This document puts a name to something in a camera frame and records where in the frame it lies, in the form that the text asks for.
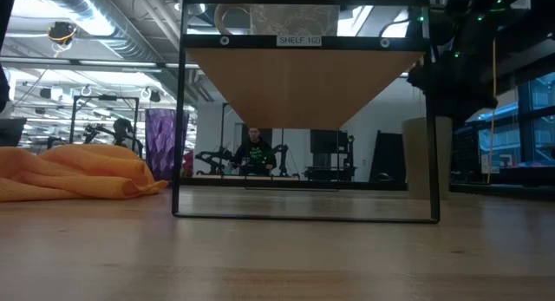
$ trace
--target orange fabric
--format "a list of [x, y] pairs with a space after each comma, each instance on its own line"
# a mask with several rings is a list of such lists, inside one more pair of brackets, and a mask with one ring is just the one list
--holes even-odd
[[113, 145], [64, 145], [38, 156], [0, 147], [0, 202], [27, 200], [113, 199], [155, 194], [167, 186], [155, 182], [144, 161]]

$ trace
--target metal rack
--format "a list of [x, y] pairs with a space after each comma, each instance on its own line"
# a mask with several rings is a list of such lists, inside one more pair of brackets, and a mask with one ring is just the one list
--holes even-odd
[[[382, 37], [348, 37], [348, 36], [322, 36], [319, 47], [287, 47], [286, 49], [303, 50], [373, 50], [373, 51], [420, 51], [424, 52], [423, 63], [429, 72], [431, 53], [428, 34], [429, 1], [428, 0], [183, 0], [183, 10], [189, 4], [312, 4], [312, 5], [380, 5], [380, 6], [416, 6], [425, 9], [422, 21], [422, 37], [388, 39], [388, 46], [383, 46]], [[206, 219], [273, 219], [273, 220], [301, 220], [301, 221], [335, 221], [335, 222], [368, 222], [368, 223], [413, 223], [437, 224], [440, 221], [440, 195], [439, 176], [436, 153], [436, 128], [435, 111], [430, 95], [426, 99], [427, 138], [428, 138], [428, 163], [430, 180], [430, 218], [428, 219], [358, 219], [358, 218], [333, 218], [333, 217], [290, 217], [272, 215], [248, 214], [190, 214], [180, 213], [180, 165], [183, 152], [182, 118], [184, 115], [184, 91], [186, 74], [187, 49], [283, 49], [277, 46], [278, 36], [214, 36], [214, 35], [188, 35], [188, 15], [182, 11], [181, 39], [179, 59], [179, 88], [176, 108], [176, 134], [173, 167], [173, 195], [172, 215], [178, 218], [206, 218]]]

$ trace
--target black t-shirt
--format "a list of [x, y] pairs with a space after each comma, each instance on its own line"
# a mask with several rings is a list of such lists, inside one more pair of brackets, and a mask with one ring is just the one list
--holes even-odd
[[235, 153], [233, 162], [237, 165], [243, 165], [243, 159], [246, 159], [246, 167], [242, 167], [241, 173], [269, 175], [270, 171], [266, 169], [266, 166], [276, 167], [276, 156], [271, 151], [270, 145], [262, 138], [258, 139], [257, 142], [248, 140], [241, 144]]

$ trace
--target black metal frame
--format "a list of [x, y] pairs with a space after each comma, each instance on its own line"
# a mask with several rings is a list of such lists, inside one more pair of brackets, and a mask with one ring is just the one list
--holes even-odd
[[[183, 0], [182, 9], [186, 10], [189, 4], [319, 4], [319, 5], [382, 5], [382, 6], [420, 6], [425, 8], [423, 36], [410, 39], [389, 39], [390, 45], [386, 49], [380, 44], [380, 37], [345, 37], [345, 36], [322, 36], [322, 46], [318, 48], [287, 47], [286, 49], [307, 50], [393, 50], [393, 51], [424, 51], [422, 62], [428, 74], [430, 74], [430, 43], [428, 31], [429, 1], [428, 0]], [[414, 224], [437, 224], [440, 221], [440, 190], [439, 175], [437, 167], [436, 150], [436, 126], [432, 102], [433, 96], [427, 95], [427, 137], [428, 137], [428, 164], [430, 185], [430, 218], [429, 219], [354, 219], [333, 217], [289, 217], [271, 215], [239, 215], [239, 214], [186, 214], [180, 213], [180, 168], [182, 151], [181, 131], [185, 92], [186, 74], [186, 49], [187, 48], [212, 48], [212, 49], [283, 49], [277, 46], [277, 36], [188, 36], [186, 34], [188, 14], [182, 11], [181, 15], [181, 38], [179, 59], [179, 83], [175, 123], [175, 150], [173, 169], [173, 194], [172, 215], [179, 218], [205, 218], [205, 219], [273, 219], [273, 220], [300, 220], [300, 221], [335, 221], [335, 222], [367, 222], [367, 223], [414, 223]]]
[[[80, 99], [87, 100], [84, 105], [77, 107], [77, 102]], [[81, 96], [77, 95], [73, 97], [73, 108], [71, 111], [71, 128], [69, 130], [69, 143], [73, 144], [73, 136], [75, 133], [75, 117], [77, 115], [77, 111], [81, 110], [81, 108], [87, 105], [92, 99], [97, 99], [99, 101], [117, 101], [117, 100], [131, 100], [135, 101], [135, 111], [134, 111], [134, 123], [133, 123], [133, 145], [131, 145], [131, 150], [135, 151], [135, 140], [137, 135], [137, 120], [139, 118], [139, 97], [119, 97], [119, 96], [111, 96], [111, 95], [100, 95], [100, 96]]]

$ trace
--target shelf label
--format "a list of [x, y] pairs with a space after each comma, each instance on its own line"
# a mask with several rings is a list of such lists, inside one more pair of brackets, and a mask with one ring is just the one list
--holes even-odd
[[279, 47], [319, 47], [322, 46], [321, 36], [277, 36]]

